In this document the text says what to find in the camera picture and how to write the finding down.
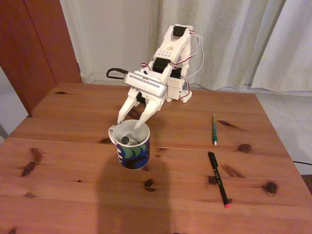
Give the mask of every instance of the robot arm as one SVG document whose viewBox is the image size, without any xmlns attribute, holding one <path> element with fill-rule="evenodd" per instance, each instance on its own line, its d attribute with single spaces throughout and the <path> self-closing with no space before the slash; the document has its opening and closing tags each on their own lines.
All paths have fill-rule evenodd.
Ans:
<svg viewBox="0 0 312 234">
<path fill-rule="evenodd" d="M 140 127 L 159 111 L 164 100 L 169 102 L 172 99 L 179 100 L 180 97 L 185 96 L 184 93 L 180 93 L 185 82 L 181 77 L 186 76 L 189 61 L 187 59 L 181 63 L 181 68 L 177 68 L 176 63 L 179 57 L 183 61 L 190 56 L 190 30 L 193 30 L 192 26 L 179 24 L 170 26 L 163 43 L 153 56 L 154 61 L 140 71 L 133 73 L 115 68 L 108 70 L 106 75 L 109 78 L 111 78 L 109 73 L 112 70 L 121 70 L 124 74 L 124 83 L 131 86 L 128 98 L 118 114 L 118 124 L 124 120 L 134 106 L 139 105 L 138 96 L 145 99 L 146 107 L 135 128 Z M 191 95 L 192 92 L 189 91 L 188 97 L 185 97 L 183 102 L 187 102 Z"/>
</svg>

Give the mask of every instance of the mug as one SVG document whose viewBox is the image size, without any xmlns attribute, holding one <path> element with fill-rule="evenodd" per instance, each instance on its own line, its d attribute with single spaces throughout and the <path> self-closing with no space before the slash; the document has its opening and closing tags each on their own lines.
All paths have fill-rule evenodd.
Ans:
<svg viewBox="0 0 312 234">
<path fill-rule="evenodd" d="M 116 147 L 120 164 L 131 170 L 144 167 L 150 158 L 150 129 L 146 124 L 135 129 L 138 120 L 130 119 L 108 129 L 108 136 Z M 126 145 L 121 139 L 132 136 L 138 144 Z"/>
</svg>

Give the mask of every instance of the curtain fold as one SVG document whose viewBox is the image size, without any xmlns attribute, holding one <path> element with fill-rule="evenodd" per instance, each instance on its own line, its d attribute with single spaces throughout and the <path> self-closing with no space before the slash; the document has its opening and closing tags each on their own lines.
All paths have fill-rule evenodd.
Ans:
<svg viewBox="0 0 312 234">
<path fill-rule="evenodd" d="M 260 61 L 252 88 L 312 91 L 312 1 L 287 0 Z"/>
<path fill-rule="evenodd" d="M 163 0 L 157 13 L 158 46 L 170 25 L 194 26 L 202 35 L 205 62 L 190 83 L 216 90 L 239 88 L 246 82 L 268 0 Z M 201 52 L 190 60 L 188 74 L 201 63 Z"/>
</svg>

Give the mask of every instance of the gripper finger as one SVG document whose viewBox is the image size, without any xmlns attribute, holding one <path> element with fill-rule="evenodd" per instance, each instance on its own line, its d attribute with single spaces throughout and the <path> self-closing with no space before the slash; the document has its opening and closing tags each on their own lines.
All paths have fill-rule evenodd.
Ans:
<svg viewBox="0 0 312 234">
<path fill-rule="evenodd" d="M 126 115 L 129 113 L 129 111 L 136 105 L 137 99 L 133 97 L 128 97 L 125 103 L 123 104 L 122 108 L 119 111 L 118 114 L 118 120 L 117 123 L 120 124 L 126 117 Z"/>
<path fill-rule="evenodd" d="M 145 110 L 141 114 L 140 119 L 135 125 L 135 129 L 142 126 L 143 123 L 145 123 L 153 114 L 155 114 L 158 111 L 158 104 L 159 103 L 154 100 L 149 100 L 149 102 L 145 107 Z"/>
</svg>

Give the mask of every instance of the green pen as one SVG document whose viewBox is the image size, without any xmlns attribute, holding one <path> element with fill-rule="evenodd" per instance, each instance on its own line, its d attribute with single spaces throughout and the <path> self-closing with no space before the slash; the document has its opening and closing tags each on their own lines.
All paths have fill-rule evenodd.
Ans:
<svg viewBox="0 0 312 234">
<path fill-rule="evenodd" d="M 215 117 L 215 113 L 213 113 L 212 122 L 213 122 L 213 143 L 214 143 L 214 145 L 217 145 L 218 137 L 216 135 L 216 117 Z"/>
</svg>

